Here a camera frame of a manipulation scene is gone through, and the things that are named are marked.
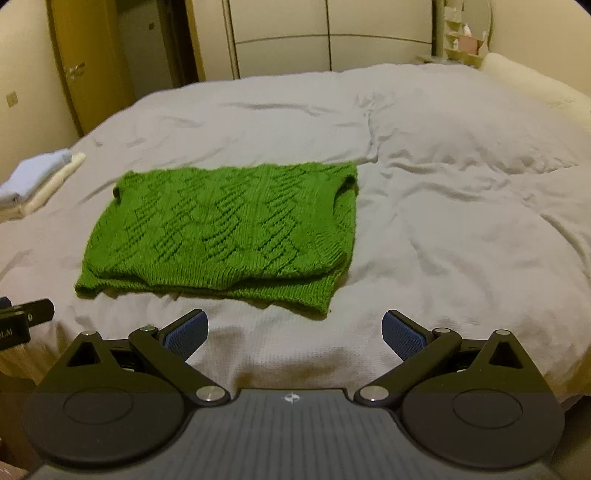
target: tissue box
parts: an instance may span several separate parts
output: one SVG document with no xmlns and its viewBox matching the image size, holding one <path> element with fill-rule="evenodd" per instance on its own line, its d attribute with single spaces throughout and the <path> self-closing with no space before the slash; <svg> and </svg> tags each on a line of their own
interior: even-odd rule
<svg viewBox="0 0 591 480">
<path fill-rule="evenodd" d="M 465 53 L 471 53 L 473 55 L 478 54 L 478 39 L 474 37 L 468 37 L 467 35 L 459 36 L 460 45 L 459 50 Z"/>
</svg>

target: bed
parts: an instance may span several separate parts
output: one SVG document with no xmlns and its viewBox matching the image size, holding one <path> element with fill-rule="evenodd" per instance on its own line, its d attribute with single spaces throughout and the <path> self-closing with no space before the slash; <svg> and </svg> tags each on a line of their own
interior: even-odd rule
<svg viewBox="0 0 591 480">
<path fill-rule="evenodd" d="M 346 387 L 401 360 L 381 319 L 397 309 L 464 338 L 513 331 L 562 401 L 591 368 L 591 136 L 465 66 L 384 64 L 195 84 L 155 93 L 72 149 L 82 166 L 32 215 L 0 224 L 0 293 L 43 297 L 53 321 L 0 353 L 39 382 L 81 331 L 105 339 L 210 320 L 189 364 L 242 387 Z M 74 292 L 90 232 L 128 170 L 354 161 L 353 260 L 326 318 L 278 305 Z"/>
</svg>

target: green knit vest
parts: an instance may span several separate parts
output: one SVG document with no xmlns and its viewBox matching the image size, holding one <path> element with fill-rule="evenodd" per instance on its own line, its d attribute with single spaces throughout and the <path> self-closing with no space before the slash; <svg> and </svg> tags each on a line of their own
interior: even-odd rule
<svg viewBox="0 0 591 480">
<path fill-rule="evenodd" d="M 75 285 L 300 304 L 326 314 L 355 236 L 353 163 L 126 173 Z"/>
</svg>

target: metal screw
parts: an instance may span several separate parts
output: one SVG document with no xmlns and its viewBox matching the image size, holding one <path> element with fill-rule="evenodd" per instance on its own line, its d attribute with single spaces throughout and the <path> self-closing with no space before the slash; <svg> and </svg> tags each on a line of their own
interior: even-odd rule
<svg viewBox="0 0 591 480">
<path fill-rule="evenodd" d="M 217 385 L 208 385 L 197 390 L 197 398 L 203 401 L 218 401 L 221 400 L 226 391 Z"/>
<path fill-rule="evenodd" d="M 369 401 L 382 401 L 388 398 L 390 392 L 386 390 L 384 387 L 380 387 L 379 385 L 370 385 L 368 387 L 363 387 L 359 390 L 359 395 L 364 400 Z"/>
</svg>

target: white logo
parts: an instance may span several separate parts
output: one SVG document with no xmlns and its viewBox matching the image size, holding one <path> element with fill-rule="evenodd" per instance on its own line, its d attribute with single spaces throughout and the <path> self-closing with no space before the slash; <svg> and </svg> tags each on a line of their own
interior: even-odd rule
<svg viewBox="0 0 591 480">
<path fill-rule="evenodd" d="M 300 396 L 297 393 L 291 392 L 291 393 L 288 393 L 285 397 L 283 397 L 283 400 L 288 401 L 289 403 L 291 403 L 293 405 L 297 401 L 300 401 Z"/>
</svg>

